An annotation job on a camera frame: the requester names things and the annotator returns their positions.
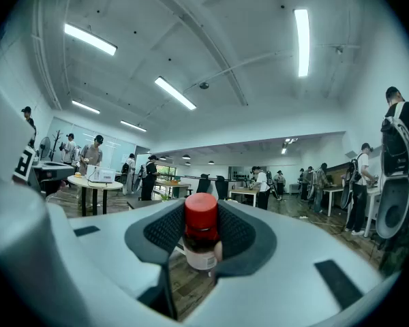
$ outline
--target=ceiling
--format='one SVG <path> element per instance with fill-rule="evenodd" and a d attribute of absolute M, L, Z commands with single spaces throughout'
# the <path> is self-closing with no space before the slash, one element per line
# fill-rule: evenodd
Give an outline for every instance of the ceiling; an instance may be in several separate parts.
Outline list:
<path fill-rule="evenodd" d="M 215 108 L 236 111 L 276 97 L 336 99 L 361 43 L 362 0 L 62 1 L 66 22 L 118 50 L 110 56 L 57 35 L 58 25 L 63 28 L 59 2 L 45 0 L 46 53 L 50 72 L 60 74 L 52 83 L 61 107 L 75 99 L 102 114 L 106 108 L 110 122 L 141 125 L 147 134 Z M 306 78 L 298 77 L 297 8 L 309 12 Z M 189 111 L 159 89 L 158 76 L 197 109 Z M 207 90 L 198 86 L 204 80 Z"/>

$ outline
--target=black pants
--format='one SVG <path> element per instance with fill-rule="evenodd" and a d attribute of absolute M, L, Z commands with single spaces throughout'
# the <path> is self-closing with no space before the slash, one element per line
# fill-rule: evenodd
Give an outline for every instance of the black pants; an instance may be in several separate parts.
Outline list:
<path fill-rule="evenodd" d="M 307 200 L 307 183 L 301 183 L 300 199 Z"/>
<path fill-rule="evenodd" d="M 270 190 L 271 189 L 268 189 L 267 191 L 261 191 L 258 194 L 258 207 L 262 210 L 268 209 L 268 197 L 270 196 Z"/>
<path fill-rule="evenodd" d="M 353 184 L 353 208 L 348 218 L 346 228 L 360 232 L 365 220 L 365 208 L 367 206 L 367 186 Z"/>
<path fill-rule="evenodd" d="M 141 191 L 141 200 L 142 201 L 150 201 L 151 200 L 151 193 L 153 192 L 153 188 L 155 187 L 155 182 L 150 181 L 147 178 L 142 180 L 142 191 Z"/>

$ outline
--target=office chair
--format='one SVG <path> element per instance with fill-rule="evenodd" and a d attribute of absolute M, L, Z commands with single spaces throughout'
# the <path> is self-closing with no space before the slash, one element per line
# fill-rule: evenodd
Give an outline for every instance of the office chair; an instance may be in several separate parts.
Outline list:
<path fill-rule="evenodd" d="M 217 176 L 215 181 L 215 188 L 218 192 L 218 200 L 224 200 L 227 198 L 229 191 L 229 182 L 224 180 L 223 176 Z"/>
<path fill-rule="evenodd" d="M 208 179 L 208 174 L 201 174 L 201 179 L 198 181 L 197 193 L 207 193 L 209 186 L 211 185 L 211 181 Z"/>

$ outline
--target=backpack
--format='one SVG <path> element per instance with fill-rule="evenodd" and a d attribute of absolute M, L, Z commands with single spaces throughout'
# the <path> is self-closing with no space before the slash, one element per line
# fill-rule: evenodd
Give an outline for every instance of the backpack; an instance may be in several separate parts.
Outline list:
<path fill-rule="evenodd" d="M 124 163 L 123 167 L 121 168 L 121 174 L 128 174 L 129 173 L 129 165 L 127 162 Z"/>

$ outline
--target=ceiling light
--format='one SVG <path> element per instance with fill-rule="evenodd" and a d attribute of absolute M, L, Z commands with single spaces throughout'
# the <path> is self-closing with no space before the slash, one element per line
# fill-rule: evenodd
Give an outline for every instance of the ceiling light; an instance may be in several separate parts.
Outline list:
<path fill-rule="evenodd" d="M 73 27 L 72 25 L 65 24 L 64 31 L 66 34 L 77 37 L 78 39 L 92 46 L 95 46 L 96 48 L 99 48 L 100 50 L 110 54 L 111 56 L 113 56 L 115 54 L 115 51 L 117 50 L 116 46 L 109 44 L 108 42 L 88 33 L 87 31 Z"/>
<path fill-rule="evenodd" d="M 75 106 L 80 106 L 81 108 L 85 108 L 86 110 L 90 110 L 90 111 L 92 111 L 92 112 L 94 112 L 94 113 L 96 113 L 96 114 L 99 114 L 100 113 L 100 110 L 97 110 L 97 109 L 92 109 L 92 108 L 90 108 L 90 107 L 88 107 L 88 106 L 86 106 L 86 105 L 83 105 L 83 104 L 81 104 L 81 103 L 79 103 L 79 102 L 76 102 L 76 101 L 71 101 Z"/>
<path fill-rule="evenodd" d="M 299 76 L 306 76 L 309 71 L 309 16 L 307 10 L 295 10 L 295 20 L 299 33 Z"/>
<path fill-rule="evenodd" d="M 133 128 L 139 129 L 140 131 L 147 132 L 147 130 L 146 130 L 146 129 L 143 129 L 143 128 L 138 127 L 138 126 L 135 126 L 135 125 L 132 125 L 131 123 L 126 123 L 126 122 L 125 122 L 125 121 L 123 121 L 123 120 L 121 120 L 121 123 L 122 123 L 123 125 L 127 125 L 127 126 L 130 126 L 130 127 L 133 127 Z"/>
<path fill-rule="evenodd" d="M 171 94 L 175 99 L 177 99 L 179 102 L 181 102 L 186 108 L 193 110 L 197 108 L 193 103 L 191 103 L 189 100 L 187 100 L 178 90 L 176 90 L 173 86 L 168 84 L 163 78 L 159 77 L 155 80 L 155 84 L 165 91 L 167 91 L 169 94 Z"/>

